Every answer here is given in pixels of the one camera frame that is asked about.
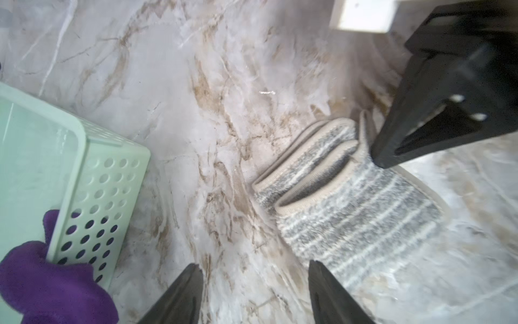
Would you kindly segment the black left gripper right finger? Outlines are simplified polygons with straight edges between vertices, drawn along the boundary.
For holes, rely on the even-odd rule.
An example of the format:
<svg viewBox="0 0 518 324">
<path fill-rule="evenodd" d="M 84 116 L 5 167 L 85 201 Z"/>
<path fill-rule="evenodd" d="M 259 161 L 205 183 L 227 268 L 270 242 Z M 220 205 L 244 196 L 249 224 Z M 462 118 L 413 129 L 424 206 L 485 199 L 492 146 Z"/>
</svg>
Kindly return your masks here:
<svg viewBox="0 0 518 324">
<path fill-rule="evenodd" d="M 310 261 L 308 283 L 316 324 L 374 324 L 323 263 Z"/>
</svg>

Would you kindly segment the purple cloth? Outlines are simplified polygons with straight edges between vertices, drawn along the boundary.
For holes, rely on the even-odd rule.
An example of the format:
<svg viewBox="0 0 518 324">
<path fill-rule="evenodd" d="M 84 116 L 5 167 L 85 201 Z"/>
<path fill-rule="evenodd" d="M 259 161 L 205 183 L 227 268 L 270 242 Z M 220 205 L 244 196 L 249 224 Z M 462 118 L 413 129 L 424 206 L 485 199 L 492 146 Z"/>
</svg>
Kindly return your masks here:
<svg viewBox="0 0 518 324">
<path fill-rule="evenodd" d="M 45 213 L 45 241 L 29 241 L 1 261 L 1 297 L 23 323 L 117 323 L 109 294 L 94 281 L 90 264 L 47 262 L 58 210 Z"/>
</svg>

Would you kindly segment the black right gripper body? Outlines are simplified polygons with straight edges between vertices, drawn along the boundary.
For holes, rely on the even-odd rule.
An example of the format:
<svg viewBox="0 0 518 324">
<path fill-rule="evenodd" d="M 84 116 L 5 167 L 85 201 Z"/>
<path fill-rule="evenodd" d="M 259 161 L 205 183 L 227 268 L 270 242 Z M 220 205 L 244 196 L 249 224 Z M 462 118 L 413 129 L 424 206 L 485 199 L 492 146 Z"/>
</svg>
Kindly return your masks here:
<svg viewBox="0 0 518 324">
<path fill-rule="evenodd" d="M 467 56 L 489 44 L 517 53 L 517 10 L 497 1 L 466 1 L 433 9 L 406 41 L 412 54 Z"/>
</svg>

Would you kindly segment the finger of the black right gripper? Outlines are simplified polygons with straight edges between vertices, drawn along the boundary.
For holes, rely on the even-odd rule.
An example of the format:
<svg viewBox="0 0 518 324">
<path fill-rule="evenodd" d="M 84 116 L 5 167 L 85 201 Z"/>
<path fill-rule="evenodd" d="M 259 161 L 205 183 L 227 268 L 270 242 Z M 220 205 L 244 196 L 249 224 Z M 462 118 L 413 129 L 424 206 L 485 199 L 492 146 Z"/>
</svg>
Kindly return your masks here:
<svg viewBox="0 0 518 324">
<path fill-rule="evenodd" d="M 490 46 L 415 54 L 371 146 L 384 169 L 517 131 L 517 74 Z"/>
</svg>

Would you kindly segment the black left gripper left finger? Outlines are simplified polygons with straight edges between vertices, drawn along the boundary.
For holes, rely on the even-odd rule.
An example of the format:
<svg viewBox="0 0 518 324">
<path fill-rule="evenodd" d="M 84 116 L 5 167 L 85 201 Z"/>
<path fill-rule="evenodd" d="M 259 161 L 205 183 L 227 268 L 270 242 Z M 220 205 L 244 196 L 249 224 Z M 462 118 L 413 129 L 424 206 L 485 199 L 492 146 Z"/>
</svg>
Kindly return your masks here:
<svg viewBox="0 0 518 324">
<path fill-rule="evenodd" d="M 190 263 L 138 323 L 198 323 L 203 288 L 202 269 Z"/>
</svg>

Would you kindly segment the grey striped dishcloth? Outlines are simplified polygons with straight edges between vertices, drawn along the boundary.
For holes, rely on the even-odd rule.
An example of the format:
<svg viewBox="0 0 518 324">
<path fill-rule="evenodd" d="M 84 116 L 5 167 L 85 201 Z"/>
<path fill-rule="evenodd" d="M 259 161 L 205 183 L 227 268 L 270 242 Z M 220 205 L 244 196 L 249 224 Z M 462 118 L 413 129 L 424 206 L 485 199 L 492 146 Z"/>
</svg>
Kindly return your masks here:
<svg viewBox="0 0 518 324">
<path fill-rule="evenodd" d="M 318 121 L 252 183 L 300 263 L 322 262 L 347 290 L 408 264 L 449 215 L 409 172 L 374 164 L 375 131 L 367 111 Z"/>
</svg>

